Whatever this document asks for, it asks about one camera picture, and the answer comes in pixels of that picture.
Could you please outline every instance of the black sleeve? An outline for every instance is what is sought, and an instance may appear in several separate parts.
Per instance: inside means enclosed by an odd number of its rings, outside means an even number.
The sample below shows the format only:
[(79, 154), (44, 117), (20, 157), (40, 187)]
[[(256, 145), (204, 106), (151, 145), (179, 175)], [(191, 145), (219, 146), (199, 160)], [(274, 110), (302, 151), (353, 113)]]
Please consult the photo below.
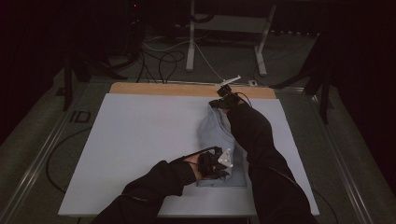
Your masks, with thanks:
[(153, 223), (163, 199), (181, 196), (184, 186), (193, 182), (195, 175), (188, 163), (160, 161), (146, 175), (129, 183), (92, 224)]
[(247, 104), (227, 113), (235, 140), (247, 151), (249, 177), (260, 223), (317, 223), (309, 201), (274, 146), (268, 119)]

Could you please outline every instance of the hand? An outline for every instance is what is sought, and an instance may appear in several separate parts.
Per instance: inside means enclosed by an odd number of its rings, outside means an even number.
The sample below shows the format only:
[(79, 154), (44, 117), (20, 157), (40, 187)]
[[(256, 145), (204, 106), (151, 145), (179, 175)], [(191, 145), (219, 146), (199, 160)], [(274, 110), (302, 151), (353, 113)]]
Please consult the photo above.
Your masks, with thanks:
[(189, 163), (189, 165), (191, 166), (191, 169), (194, 171), (195, 174), (195, 178), (197, 180), (203, 179), (202, 174), (198, 171), (198, 157), (200, 154), (188, 157), (186, 160), (186, 162)]

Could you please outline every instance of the metal frame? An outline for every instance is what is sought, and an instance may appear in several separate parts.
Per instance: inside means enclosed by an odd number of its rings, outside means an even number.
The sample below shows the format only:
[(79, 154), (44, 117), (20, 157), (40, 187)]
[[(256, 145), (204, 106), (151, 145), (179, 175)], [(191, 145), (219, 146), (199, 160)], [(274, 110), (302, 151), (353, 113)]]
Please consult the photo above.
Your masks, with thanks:
[[(262, 34), (262, 40), (259, 43), (258, 46), (254, 47), (254, 53), (256, 55), (256, 61), (257, 65), (259, 66), (259, 75), (261, 77), (266, 77), (267, 76), (267, 70), (265, 68), (264, 64), (264, 59), (262, 57), (262, 49), (264, 48), (265, 41), (267, 39), (267, 36), (269, 34), (270, 28), (271, 28), (271, 22), (274, 17), (276, 11), (276, 5), (271, 6), (271, 10), (268, 14), (268, 17), (265, 18), (265, 22), (263, 25), (262, 31), (259, 31), (257, 33)], [(195, 0), (191, 0), (191, 15), (195, 17)], [(187, 53), (187, 63), (186, 63), (186, 70), (188, 72), (191, 72), (194, 67), (194, 54), (195, 54), (195, 42), (194, 42), (194, 34), (195, 34), (195, 22), (190, 21), (190, 44), (189, 44), (189, 50)]]
[(349, 172), (347, 168), (347, 163), (345, 162), (340, 148), (337, 146), (332, 133), (329, 128), (324, 124), (323, 120), (320, 117), (318, 112), (319, 102), (316, 96), (312, 96), (309, 103), (312, 106), (312, 109), (316, 112), (314, 113), (314, 119), (317, 121), (320, 128), (323, 130), (323, 135), (326, 137), (326, 140), (329, 142), (330, 147), (332, 149), (332, 158), (334, 159), (335, 167), (340, 175), (341, 180), (343, 181), (344, 187), (346, 188), (346, 193), (349, 197), (349, 200), (352, 203), (353, 208), (355, 209), (356, 216), (361, 224), (374, 224), (370, 212), (366, 207), (366, 204), (362, 198), (361, 191), (358, 188), (358, 185), (355, 183), (352, 174)]
[[(86, 90), (86, 86), (87, 84), (78, 85), (78, 89), (75, 93), (75, 99), (81, 98), (84, 91)], [(74, 100), (73, 102), (71, 102), (69, 109), (66, 112), (63, 112), (58, 121), (56, 122), (43, 147), (40, 149), (33, 162), (27, 168), (25, 174), (21, 179), (21, 182), (18, 184), (13, 195), (8, 200), (7, 205), (0, 214), (0, 223), (10, 223), (12, 218), (14, 218), (18, 214), (19, 210), (23, 206), (24, 201), (29, 195), (30, 190), (32, 189), (38, 176), (40, 175), (41, 170), (44, 168), (47, 159), (51, 151), (53, 150), (53, 147), (59, 140), (59, 137), (64, 130), (64, 126), (69, 121), (73, 108), (76, 105), (77, 101), (78, 100)]]

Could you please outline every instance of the table surface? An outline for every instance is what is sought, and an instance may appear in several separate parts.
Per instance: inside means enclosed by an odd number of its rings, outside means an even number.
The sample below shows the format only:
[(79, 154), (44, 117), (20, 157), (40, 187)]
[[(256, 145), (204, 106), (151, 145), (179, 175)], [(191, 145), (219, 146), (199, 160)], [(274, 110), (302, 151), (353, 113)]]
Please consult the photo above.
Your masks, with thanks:
[[(219, 97), (215, 85), (186, 84), (149, 84), (116, 82), (111, 86), (110, 93), (147, 94), (147, 95), (179, 95), (179, 96), (211, 96)], [(259, 87), (232, 86), (233, 92), (242, 92), (249, 98), (276, 99), (274, 90)]]
[[(189, 148), (190, 150), (194, 150), (192, 146), (193, 144), (191, 144), (191, 142), (196, 141), (194, 139), (196, 138), (194, 137), (195, 133), (194, 131), (181, 131), (180, 126), (186, 127), (186, 129), (189, 130), (193, 130), (193, 127), (196, 126), (196, 122), (198, 122), (200, 118), (198, 118), (198, 121), (195, 121), (195, 123), (189, 124), (189, 119), (183, 119), (180, 117), (172, 118), (172, 116), (174, 116), (174, 114), (177, 112), (173, 109), (181, 108), (181, 112), (183, 114), (189, 114), (192, 111), (192, 117), (204, 116), (205, 107), (204, 110), (202, 110), (202, 105), (207, 104), (207, 102), (210, 99), (213, 99), (213, 97), (218, 97), (216, 94), (218, 89), (219, 87), (214, 85), (158, 85), (139, 83), (113, 84), (111, 90), (109, 91), (110, 94), (106, 96), (99, 111), (98, 117), (87, 141), (87, 145), (84, 147), (84, 151), (81, 155), (80, 161), (78, 162), (78, 166), (76, 168), (75, 174), (73, 175), (68, 191), (64, 197), (59, 214), (65, 216), (97, 215), (102, 209), (104, 209), (106, 204), (109, 204), (112, 199), (117, 197), (117, 195), (123, 189), (123, 186), (125, 186), (132, 179), (135, 179), (146, 173), (149, 167), (155, 164), (155, 161), (170, 160), (184, 154), (190, 154), (191, 152), (189, 151), (180, 152), (180, 149)], [(313, 214), (318, 214), (318, 208), (312, 192), (310, 191), (309, 182), (304, 173), (304, 167), (299, 158), (297, 148), (292, 140), (289, 125), (286, 122), (283, 109), (280, 105), (280, 102), (276, 99), (274, 91), (268, 88), (256, 87), (232, 86), (232, 89), (233, 92), (242, 92), (247, 95), (253, 104), (257, 105), (256, 109), (259, 111), (263, 106), (267, 106), (266, 108), (268, 108), (273, 105), (274, 107), (278, 108), (278, 110), (274, 110), (272, 112), (269, 111), (269, 113), (274, 114), (270, 115), (269, 117), (278, 116), (280, 114), (282, 119), (281, 122), (277, 122), (279, 124), (273, 125), (274, 133), (278, 133), (277, 130), (279, 129), (281, 131), (281, 134), (278, 134), (279, 138), (275, 137), (276, 146), (279, 146), (279, 151), (285, 151), (285, 149), (290, 151), (291, 149), (292, 153), (285, 157), (288, 162), (291, 161), (290, 166), (297, 167), (294, 170), (298, 170), (299, 174), (294, 175), (302, 175), (302, 182), (298, 182), (300, 185), (303, 185), (303, 188), (305, 187), (308, 190), (306, 193), (308, 198), (312, 200), (312, 212)], [(187, 106), (180, 106), (180, 104), (185, 104), (184, 102), (186, 97), (184, 96), (187, 96), (188, 101), (194, 101), (194, 103), (187, 103)], [(107, 99), (113, 97), (115, 101), (109, 101)], [(261, 99), (272, 100), (263, 104), (262, 101), (260, 101)], [(152, 110), (147, 110), (147, 106), (150, 107), (157, 104), (169, 104), (172, 108), (168, 108), (164, 111), (158, 111), (155, 108)], [(136, 110), (137, 112), (135, 113), (137, 114), (141, 115), (144, 113), (144, 116), (148, 117), (143, 116), (141, 119), (131, 119), (132, 123), (128, 124), (128, 120), (125, 120), (125, 116), (129, 115), (120, 115), (117, 112), (128, 111), (129, 113), (129, 111), (133, 110)], [(162, 118), (170, 119), (171, 121), (169, 122), (178, 122), (178, 124), (176, 124), (175, 127), (171, 129), (172, 132), (168, 133), (156, 133), (158, 130), (153, 130), (152, 126), (149, 126), (151, 128), (147, 128), (147, 132), (150, 135), (154, 134), (154, 136), (156, 136), (155, 139), (157, 139), (160, 144), (156, 145), (155, 142), (157, 140), (143, 141), (144, 145), (141, 147), (141, 149), (139, 149), (138, 146), (133, 146), (134, 154), (131, 156), (131, 144), (135, 144), (135, 142), (140, 141), (138, 137), (140, 133), (136, 133), (137, 130), (139, 130), (139, 132), (142, 130), (144, 131), (144, 126), (148, 126), (144, 120), (157, 119), (158, 112), (164, 113)], [(168, 120), (157, 119), (156, 122), (156, 128), (161, 129), (164, 128), (163, 125), (165, 125)], [(135, 125), (134, 127), (139, 128), (131, 129), (132, 124)], [(182, 137), (184, 142), (182, 140), (177, 144), (170, 143), (170, 147), (166, 149), (167, 151), (163, 152), (163, 145), (168, 144), (164, 141), (169, 139), (164, 138), (161, 135), (168, 135), (167, 137), (169, 137), (170, 133), (175, 133), (175, 136), (181, 136), (183, 134), (186, 134), (186, 136)], [(137, 137), (134, 139), (128, 139), (127, 141), (129, 142), (124, 143), (128, 136), (131, 136), (131, 138), (134, 138), (135, 136)], [(155, 147), (157, 148), (154, 150), (155, 154), (152, 151), (147, 151), (147, 148), (153, 149)], [(134, 170), (136, 174), (132, 175), (131, 170)], [(88, 201), (91, 199), (97, 200), (98, 194), (101, 194), (101, 197), (104, 199), (90, 204)], [(246, 187), (197, 188), (195, 185), (189, 185), (184, 189), (182, 197), (171, 196), (166, 198), (159, 217), (250, 217), (254, 215), (255, 208), (252, 199), (251, 186), (247, 178)]]

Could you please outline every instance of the black cable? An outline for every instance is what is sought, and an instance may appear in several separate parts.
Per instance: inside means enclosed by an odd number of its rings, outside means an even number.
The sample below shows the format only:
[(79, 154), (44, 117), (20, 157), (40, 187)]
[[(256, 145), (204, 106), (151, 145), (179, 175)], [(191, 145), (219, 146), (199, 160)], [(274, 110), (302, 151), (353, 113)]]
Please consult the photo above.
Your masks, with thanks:
[[(142, 53), (143, 53), (143, 54), (147, 54), (148, 56), (150, 56), (150, 57), (152, 57), (152, 58), (154, 58), (154, 59), (159, 60), (159, 63), (158, 63), (158, 73), (159, 73), (159, 75), (160, 75), (160, 78), (161, 78), (161, 81), (163, 82), (163, 84), (167, 84), (169, 78), (175, 73), (175, 71), (176, 71), (176, 69), (177, 69), (177, 63), (183, 61), (183, 60), (186, 58), (185, 54), (184, 54), (182, 51), (180, 51), (180, 50), (173, 50), (173, 51), (165, 51), (165, 52), (162, 52), (163, 55), (162, 55), (161, 57), (157, 57), (156, 55), (153, 55), (153, 54), (149, 53), (147, 49), (142, 50)], [(180, 57), (180, 58), (177, 58), (176, 56), (174, 56), (175, 53), (180, 54), (181, 57)], [(165, 60), (165, 57), (166, 57), (166, 56), (172, 57), (173, 60), (170, 60), (170, 61)], [(163, 75), (163, 70), (162, 70), (162, 64), (163, 64), (163, 63), (173, 63), (173, 64), (174, 64), (173, 70), (170, 72), (170, 74), (169, 74), (166, 78), (164, 78), (164, 75)]]
[(107, 68), (119, 72), (120, 70), (126, 69), (129, 66), (133, 65), (134, 63), (136, 63), (137, 57), (138, 55), (135, 55), (134, 57), (127, 58), (127, 61), (124, 63), (110, 65)]
[(78, 134), (80, 134), (80, 133), (84, 133), (84, 132), (88, 131), (88, 130), (91, 129), (91, 128), (92, 128), (92, 127), (89, 127), (89, 128), (83, 129), (83, 130), (81, 130), (81, 131), (79, 131), (79, 132), (76, 132), (76, 133), (73, 133), (73, 134), (67, 136), (64, 140), (62, 140), (61, 142), (59, 142), (58, 144), (56, 144), (55, 147), (52, 149), (51, 153), (49, 154), (49, 157), (48, 157), (47, 163), (46, 163), (46, 175), (47, 175), (47, 179), (49, 180), (49, 182), (51, 183), (51, 185), (52, 185), (53, 187), (55, 187), (56, 189), (58, 189), (59, 191), (61, 191), (61, 192), (63, 192), (63, 193), (66, 193), (66, 190), (63, 189), (62, 187), (60, 187), (59, 185), (57, 185), (57, 184), (52, 180), (52, 178), (50, 177), (50, 159), (52, 158), (53, 153), (56, 151), (56, 149), (57, 149), (61, 144), (63, 144), (65, 141), (69, 140), (70, 138), (72, 138), (72, 137), (74, 137), (74, 136), (76, 136), (76, 135), (78, 135)]
[(140, 55), (142, 56), (142, 67), (140, 68), (140, 72), (139, 72), (139, 75), (137, 76), (136, 83), (138, 83), (140, 78), (142, 77), (143, 70), (144, 70), (145, 65), (146, 65), (146, 59), (145, 59), (145, 55), (143, 55), (143, 50), (141, 49), (139, 52), (140, 52)]
[(174, 161), (171, 161), (170, 163), (178, 162), (178, 161), (184, 161), (184, 160), (186, 160), (188, 157), (195, 156), (195, 155), (198, 155), (198, 154), (207, 152), (207, 151), (209, 151), (209, 150), (213, 150), (213, 149), (215, 149), (215, 148), (217, 148), (217, 147), (207, 147), (207, 148), (205, 148), (205, 149), (202, 149), (202, 150), (196, 151), (196, 152), (194, 152), (194, 153), (191, 153), (191, 154), (189, 154), (189, 155), (187, 155), (187, 156), (182, 156), (182, 157), (180, 157), (180, 158), (177, 158), (177, 159), (175, 159)]
[(243, 102), (249, 104), (250, 107), (253, 108), (253, 106), (251, 105), (251, 102), (249, 101), (248, 97), (247, 97), (244, 93), (242, 93), (242, 92), (236, 92), (236, 94), (242, 94), (242, 95), (244, 95), (245, 98), (247, 98), (247, 102), (246, 102), (244, 99), (242, 99), (242, 98), (241, 98), (241, 100), (242, 100)]
[(323, 195), (321, 195), (317, 190), (315, 190), (314, 188), (311, 188), (312, 191), (314, 191), (330, 208), (330, 210), (332, 210), (332, 214), (334, 215), (335, 218), (335, 223), (338, 224), (338, 217), (337, 214), (335, 213), (334, 209), (332, 208), (332, 205), (329, 203), (329, 201), (327, 201)]
[(212, 6), (213, 8), (211, 8), (211, 11), (209, 13), (206, 13), (208, 15), (205, 18), (196, 19), (194, 16), (191, 15), (191, 20), (195, 23), (206, 23), (213, 20), (213, 18), (215, 18), (215, 15), (219, 15), (220, 13), (221, 1), (220, 0), (218, 1), (216, 7), (214, 7), (215, 4), (213, 3)]
[(146, 68), (146, 71), (147, 71), (147, 73), (146, 73), (146, 78), (147, 78), (147, 80), (148, 80), (148, 83), (149, 83), (149, 76), (152, 78), (152, 80), (153, 80), (155, 83), (157, 83), (157, 81), (155, 80), (154, 76), (150, 73), (149, 68), (148, 68), (148, 66), (147, 66), (145, 63), (143, 63), (143, 67)]

